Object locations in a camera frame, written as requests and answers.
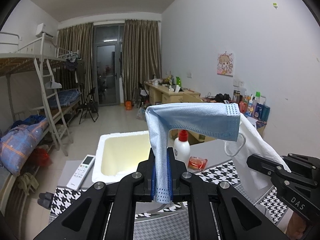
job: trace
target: air conditioner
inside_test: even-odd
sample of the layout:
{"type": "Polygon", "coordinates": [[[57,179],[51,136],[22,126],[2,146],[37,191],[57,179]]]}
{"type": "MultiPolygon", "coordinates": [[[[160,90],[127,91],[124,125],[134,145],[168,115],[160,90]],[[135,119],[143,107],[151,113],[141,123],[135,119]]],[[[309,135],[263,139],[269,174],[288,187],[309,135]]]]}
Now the air conditioner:
{"type": "Polygon", "coordinates": [[[53,39],[53,31],[50,30],[44,23],[38,25],[36,36],[40,38],[42,36],[42,33],[45,33],[46,37],[53,39]]]}

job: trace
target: wooden desk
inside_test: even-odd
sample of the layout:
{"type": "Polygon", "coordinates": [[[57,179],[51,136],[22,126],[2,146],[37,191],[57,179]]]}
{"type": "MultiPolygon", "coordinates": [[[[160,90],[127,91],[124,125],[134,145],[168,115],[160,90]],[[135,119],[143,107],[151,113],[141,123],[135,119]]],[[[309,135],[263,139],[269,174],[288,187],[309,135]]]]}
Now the wooden desk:
{"type": "Polygon", "coordinates": [[[164,86],[154,86],[147,82],[144,83],[147,90],[149,90],[150,96],[150,104],[155,105],[156,103],[180,103],[180,99],[182,99],[183,94],[188,94],[194,96],[196,98],[200,97],[199,92],[191,92],[191,91],[184,91],[184,92],[171,92],[169,88],[164,86]]]}

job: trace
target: anime poster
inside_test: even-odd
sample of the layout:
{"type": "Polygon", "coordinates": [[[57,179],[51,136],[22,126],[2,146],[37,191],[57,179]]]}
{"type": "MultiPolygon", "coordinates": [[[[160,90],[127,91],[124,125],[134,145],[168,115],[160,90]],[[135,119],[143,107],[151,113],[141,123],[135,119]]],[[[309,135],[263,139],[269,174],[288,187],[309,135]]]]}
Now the anime poster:
{"type": "Polygon", "coordinates": [[[217,74],[233,76],[234,54],[223,53],[218,56],[217,74]]]}

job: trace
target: metal ladder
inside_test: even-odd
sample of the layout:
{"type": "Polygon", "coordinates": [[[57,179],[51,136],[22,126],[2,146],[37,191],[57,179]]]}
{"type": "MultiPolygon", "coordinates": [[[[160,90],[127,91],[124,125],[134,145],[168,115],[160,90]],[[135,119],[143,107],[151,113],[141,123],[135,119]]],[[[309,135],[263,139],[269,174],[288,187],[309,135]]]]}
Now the metal ladder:
{"type": "Polygon", "coordinates": [[[63,112],[62,112],[62,109],[61,109],[61,106],[60,106],[60,101],[59,101],[57,89],[53,89],[54,93],[51,94],[51,95],[48,95],[48,96],[47,96],[47,94],[45,92],[43,78],[44,77],[51,77],[51,81],[54,82],[54,75],[53,75],[53,72],[52,72],[52,69],[51,69],[51,66],[50,66],[50,63],[49,63],[49,59],[46,59],[46,64],[47,64],[47,67],[48,67],[48,70],[49,70],[49,75],[43,75],[43,63],[44,63],[44,60],[42,58],[40,58],[40,67],[39,67],[37,59],[34,58],[34,65],[36,67],[36,71],[37,71],[37,74],[38,74],[38,77],[39,77],[40,86],[41,86],[42,101],[43,101],[43,104],[44,104],[44,106],[41,107],[41,108],[44,108],[45,116],[47,118],[49,118],[49,120],[48,120],[48,122],[49,122],[49,131],[50,131],[50,133],[52,135],[52,139],[53,139],[53,142],[55,144],[55,147],[57,148],[57,150],[59,150],[60,147],[61,147],[64,155],[68,156],[68,152],[65,150],[61,139],[62,139],[63,135],[65,134],[65,132],[67,132],[68,139],[69,139],[70,143],[73,143],[73,139],[72,139],[72,137],[71,137],[71,135],[69,133],[69,129],[67,127],[66,121],[64,120],[64,117],[63,117],[63,112]],[[57,105],[58,105],[58,112],[54,116],[52,116],[52,113],[51,113],[50,107],[49,107],[49,103],[48,103],[48,99],[53,97],[53,96],[56,97],[57,105]],[[58,130],[56,128],[56,125],[54,123],[54,119],[56,119],[59,115],[61,115],[61,119],[62,119],[63,126],[64,126],[64,129],[63,129],[63,131],[62,131],[62,133],[60,135],[59,135],[58,130]]]}

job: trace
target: plaid blanket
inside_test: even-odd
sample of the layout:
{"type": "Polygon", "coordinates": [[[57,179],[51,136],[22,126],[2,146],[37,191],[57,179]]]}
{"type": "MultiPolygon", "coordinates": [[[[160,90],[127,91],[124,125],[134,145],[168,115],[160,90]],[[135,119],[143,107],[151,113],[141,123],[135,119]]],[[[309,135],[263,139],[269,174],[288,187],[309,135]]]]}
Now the plaid blanket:
{"type": "MultiPolygon", "coordinates": [[[[80,95],[81,93],[77,89],[59,91],[58,98],[59,98],[61,107],[70,106],[71,103],[76,101],[80,95]]],[[[50,109],[58,108],[56,97],[49,98],[48,103],[49,103],[50,109]]]]}
{"type": "Polygon", "coordinates": [[[44,118],[40,123],[15,127],[1,138],[1,163],[14,176],[19,176],[22,166],[40,142],[47,125],[48,121],[44,118]]]}

